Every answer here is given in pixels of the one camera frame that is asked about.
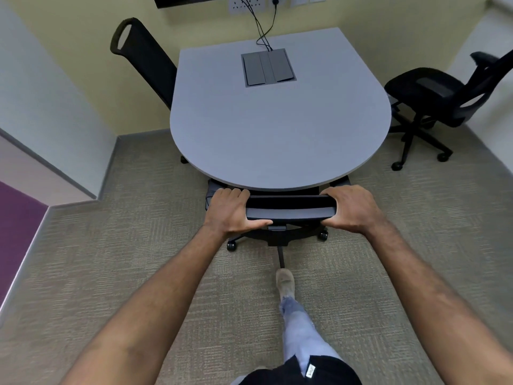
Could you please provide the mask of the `white double wall socket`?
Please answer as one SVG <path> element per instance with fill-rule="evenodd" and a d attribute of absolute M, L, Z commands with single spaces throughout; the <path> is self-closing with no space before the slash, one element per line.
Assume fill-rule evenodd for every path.
<path fill-rule="evenodd" d="M 232 15 L 264 12 L 266 4 L 266 0 L 228 0 L 228 12 Z"/>

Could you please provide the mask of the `person's left forearm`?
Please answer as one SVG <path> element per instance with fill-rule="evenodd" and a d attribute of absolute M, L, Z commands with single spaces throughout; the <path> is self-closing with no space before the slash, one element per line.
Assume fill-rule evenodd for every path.
<path fill-rule="evenodd" d="M 98 331 L 60 385 L 155 385 L 196 290 L 227 236 L 205 223 Z"/>

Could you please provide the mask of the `person's right hand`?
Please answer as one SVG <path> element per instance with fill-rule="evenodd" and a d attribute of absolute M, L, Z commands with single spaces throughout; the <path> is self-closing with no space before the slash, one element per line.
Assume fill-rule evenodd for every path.
<path fill-rule="evenodd" d="M 342 230 L 367 235 L 388 224 L 373 195 L 359 185 L 328 187 L 320 195 L 336 201 L 336 214 L 342 220 Z"/>

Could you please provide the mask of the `person's right forearm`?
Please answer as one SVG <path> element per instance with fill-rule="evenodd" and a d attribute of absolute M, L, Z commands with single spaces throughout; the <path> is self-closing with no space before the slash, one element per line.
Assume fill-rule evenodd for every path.
<path fill-rule="evenodd" d="M 445 385 L 513 385 L 513 354 L 387 219 L 362 226 Z"/>

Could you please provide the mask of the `person's beige shoe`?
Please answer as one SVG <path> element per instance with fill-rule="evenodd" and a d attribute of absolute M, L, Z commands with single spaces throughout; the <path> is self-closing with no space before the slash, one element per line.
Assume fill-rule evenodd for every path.
<path fill-rule="evenodd" d="M 275 277 L 280 302 L 285 298 L 295 299 L 295 282 L 292 272 L 289 269 L 280 268 L 276 271 Z"/>

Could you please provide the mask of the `person's black shirt with tag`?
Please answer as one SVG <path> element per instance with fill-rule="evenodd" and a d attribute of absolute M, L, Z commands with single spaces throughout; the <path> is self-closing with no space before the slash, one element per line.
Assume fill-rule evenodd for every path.
<path fill-rule="evenodd" d="M 296 356 L 274 369 L 256 369 L 231 385 L 362 385 L 356 372 L 341 359 L 310 356 L 306 373 Z"/>

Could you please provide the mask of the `person's light blue jeans leg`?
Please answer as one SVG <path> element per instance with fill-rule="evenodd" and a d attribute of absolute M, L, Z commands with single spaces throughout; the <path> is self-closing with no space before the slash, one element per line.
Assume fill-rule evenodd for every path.
<path fill-rule="evenodd" d="M 295 298 L 282 298 L 279 310 L 284 319 L 284 360 L 295 356 L 303 376 L 311 356 L 329 356 L 341 360 L 338 353 L 317 332 L 304 307 Z"/>

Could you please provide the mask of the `black office chair with headrest bar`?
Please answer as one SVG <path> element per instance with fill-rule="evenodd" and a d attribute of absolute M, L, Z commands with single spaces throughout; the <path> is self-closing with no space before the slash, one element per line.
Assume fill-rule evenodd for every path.
<path fill-rule="evenodd" d="M 291 241 L 317 237 L 328 239 L 328 231 L 322 221 L 333 217 L 337 203 L 329 195 L 313 194 L 318 187 L 301 191 L 257 191 L 246 202 L 248 220 L 272 220 L 267 228 L 252 230 L 228 239 L 227 250 L 234 252 L 237 240 L 250 238 L 265 241 L 276 247 L 280 268 L 284 268 L 283 248 Z"/>

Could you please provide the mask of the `person's left hand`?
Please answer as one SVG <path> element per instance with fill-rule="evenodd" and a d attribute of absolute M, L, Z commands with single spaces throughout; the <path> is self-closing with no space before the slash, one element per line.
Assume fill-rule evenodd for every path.
<path fill-rule="evenodd" d="M 220 188 L 211 198 L 206 212 L 204 225 L 214 228 L 222 233 L 225 238 L 232 234 L 242 234 L 246 215 L 246 203 L 249 200 L 250 191 L 238 188 Z"/>

